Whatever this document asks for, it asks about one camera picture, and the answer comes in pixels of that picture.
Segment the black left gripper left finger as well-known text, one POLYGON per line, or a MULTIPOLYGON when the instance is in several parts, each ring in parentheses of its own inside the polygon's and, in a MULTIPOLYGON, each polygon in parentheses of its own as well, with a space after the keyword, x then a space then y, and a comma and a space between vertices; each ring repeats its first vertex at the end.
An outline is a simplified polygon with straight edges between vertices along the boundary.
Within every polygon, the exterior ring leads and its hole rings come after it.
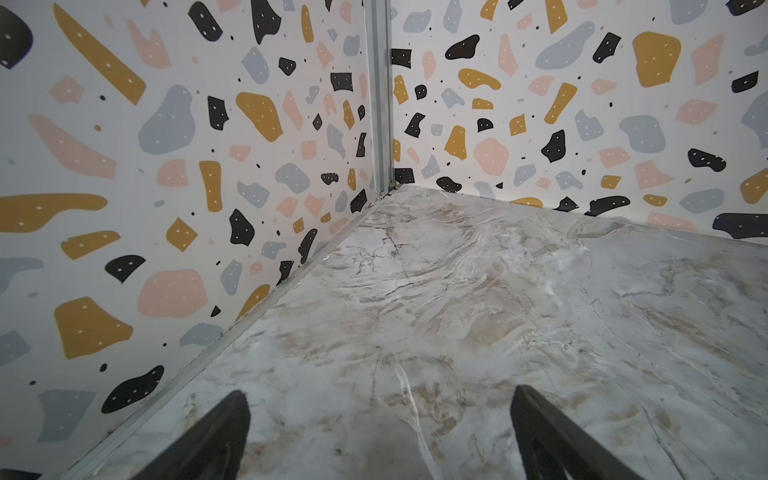
POLYGON ((133 479, 235 479, 250 422, 246 395, 232 391, 133 479))

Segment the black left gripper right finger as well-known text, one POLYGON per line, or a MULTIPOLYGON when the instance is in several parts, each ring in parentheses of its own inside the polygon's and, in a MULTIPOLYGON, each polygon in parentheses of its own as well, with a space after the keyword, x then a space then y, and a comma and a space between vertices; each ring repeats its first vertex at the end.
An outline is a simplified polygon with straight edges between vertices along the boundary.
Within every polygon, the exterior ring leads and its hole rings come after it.
POLYGON ((510 416, 528 479, 637 479, 535 388, 518 385, 510 416))

